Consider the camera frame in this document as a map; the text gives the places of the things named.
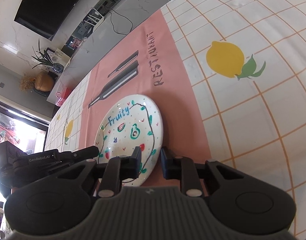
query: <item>white plate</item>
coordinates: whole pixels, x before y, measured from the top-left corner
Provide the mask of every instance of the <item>white plate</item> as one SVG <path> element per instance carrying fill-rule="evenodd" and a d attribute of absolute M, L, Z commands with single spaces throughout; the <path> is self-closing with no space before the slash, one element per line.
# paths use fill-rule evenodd
<path fill-rule="evenodd" d="M 140 186 L 157 162 L 162 141 L 163 123 L 156 104 L 147 96 L 130 95 L 112 106 L 100 124 L 94 142 L 100 154 L 95 159 L 107 163 L 116 156 L 131 156 L 140 146 L 140 175 L 123 181 L 124 186 Z"/>

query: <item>lemon print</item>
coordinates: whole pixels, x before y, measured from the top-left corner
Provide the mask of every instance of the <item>lemon print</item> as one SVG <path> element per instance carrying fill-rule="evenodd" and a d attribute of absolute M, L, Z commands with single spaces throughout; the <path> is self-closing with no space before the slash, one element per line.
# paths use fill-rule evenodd
<path fill-rule="evenodd" d="M 266 67 L 266 62 L 258 72 L 257 64 L 253 54 L 247 63 L 244 64 L 244 55 L 241 49 L 229 42 L 213 41 L 211 48 L 206 53 L 206 62 L 216 73 L 234 78 L 258 77 Z"/>
<path fill-rule="evenodd" d="M 67 141 L 68 141 L 68 137 L 71 135 L 71 132 L 73 130 L 73 123 L 74 123 L 74 120 L 71 120 L 68 125 L 66 126 L 66 131 L 65 131 L 65 137 L 64 137 L 64 140 L 65 140 L 65 144 L 67 145 Z"/>
<path fill-rule="evenodd" d="M 244 55 L 240 48 L 232 43 L 213 41 L 206 53 L 206 62 L 216 73 L 234 78 L 241 74 Z"/>

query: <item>potted plant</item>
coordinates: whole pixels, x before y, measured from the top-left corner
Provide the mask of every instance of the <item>potted plant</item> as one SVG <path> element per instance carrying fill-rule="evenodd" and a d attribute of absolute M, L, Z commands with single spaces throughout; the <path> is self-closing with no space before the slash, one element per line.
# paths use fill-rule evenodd
<path fill-rule="evenodd" d="M 36 52 L 40 53 L 42 58 L 39 58 L 36 54 Z M 47 65 L 47 66 L 50 66 L 52 67 L 52 69 L 54 70 L 54 72 L 56 73 L 63 73 L 64 71 L 64 66 L 60 63 L 54 63 L 52 60 L 51 60 L 51 57 L 48 55 L 47 51 L 44 50 L 44 53 L 42 53 L 40 51 L 40 39 L 38 39 L 38 51 L 34 51 L 34 54 L 36 57 L 32 56 L 35 60 L 37 60 L 38 62 L 40 62 L 39 64 L 35 65 L 33 68 L 35 68 L 36 66 L 38 65 Z"/>

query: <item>marble wall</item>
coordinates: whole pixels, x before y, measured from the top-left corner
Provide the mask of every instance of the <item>marble wall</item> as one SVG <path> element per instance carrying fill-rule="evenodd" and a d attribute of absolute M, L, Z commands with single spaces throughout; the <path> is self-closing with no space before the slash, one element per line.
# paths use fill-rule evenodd
<path fill-rule="evenodd" d="M 38 73 L 40 69 L 32 59 L 40 39 L 41 49 L 62 48 L 85 15 L 99 0 L 79 0 L 62 23 L 52 41 L 38 35 L 14 21 L 21 0 L 0 0 L 0 64 L 19 75 Z"/>

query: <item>black cable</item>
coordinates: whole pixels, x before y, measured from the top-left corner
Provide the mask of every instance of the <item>black cable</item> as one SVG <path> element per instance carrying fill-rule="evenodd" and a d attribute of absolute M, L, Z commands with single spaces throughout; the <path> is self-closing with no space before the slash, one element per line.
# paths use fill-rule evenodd
<path fill-rule="evenodd" d="M 112 13 L 111 13 L 109 10 L 112 10 L 112 11 L 115 12 L 116 14 L 118 14 L 118 15 L 120 15 L 120 16 L 126 18 L 126 19 L 132 24 L 132 27 L 131 27 L 129 33 L 132 31 L 133 22 L 131 22 L 131 20 L 130 20 L 129 18 L 125 17 L 124 15 L 121 15 L 121 14 L 117 13 L 117 12 L 114 11 L 112 8 L 109 8 L 109 10 L 107 10 L 106 6 L 105 6 L 105 5 L 103 5 L 103 6 L 104 6 L 105 10 L 111 14 L 111 24 L 112 24 L 112 26 L 113 26 L 113 30 L 114 30 L 115 33 L 120 34 L 120 35 L 125 35 L 125 36 L 127 35 L 127 34 L 125 34 L 125 33 L 118 33 L 117 31 L 115 31 L 114 24 L 113 24 L 113 22 L 112 22 Z"/>

